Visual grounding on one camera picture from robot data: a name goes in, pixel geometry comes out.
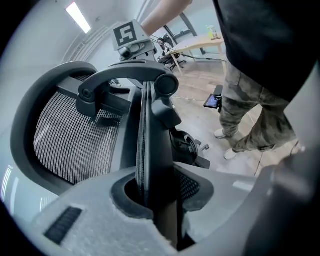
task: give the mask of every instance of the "camouflage pants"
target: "camouflage pants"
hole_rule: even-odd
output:
[[[233,146],[233,151],[264,152],[282,146],[294,140],[296,136],[284,114],[289,103],[263,88],[228,62],[220,115],[224,134],[228,137],[233,136],[238,131],[244,115],[258,104],[262,106],[258,121],[251,132]]]

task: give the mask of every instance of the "desk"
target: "desk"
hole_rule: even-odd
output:
[[[175,53],[180,54],[182,52],[189,51],[190,56],[193,57],[193,54],[191,52],[192,49],[216,46],[216,47],[218,47],[220,59],[223,59],[223,52],[222,52],[222,48],[221,48],[222,43],[224,43],[223,38],[211,40],[211,38],[207,34],[198,35],[198,36],[188,38],[188,39],[182,41],[181,43],[177,44],[175,47],[173,47],[174,51],[170,50],[166,53],[166,55],[171,54],[177,68],[179,69],[180,74],[183,76],[184,74],[182,73],[182,70],[179,67],[178,61],[174,55]],[[226,75],[227,66],[224,61],[222,61],[222,66],[223,66],[224,75]]]

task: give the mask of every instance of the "black t-shirt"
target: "black t-shirt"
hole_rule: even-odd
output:
[[[213,0],[228,60],[291,101],[319,54],[319,1]]]

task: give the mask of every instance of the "ceiling light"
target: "ceiling light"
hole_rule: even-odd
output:
[[[82,28],[84,33],[88,33],[91,30],[88,22],[86,21],[85,17],[82,15],[81,11],[79,10],[77,4],[73,2],[70,6],[66,9],[66,11],[70,14],[70,16],[74,19],[74,21]]]

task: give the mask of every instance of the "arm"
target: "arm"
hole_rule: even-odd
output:
[[[192,0],[161,0],[156,8],[142,22],[142,28],[148,36],[179,16]]]

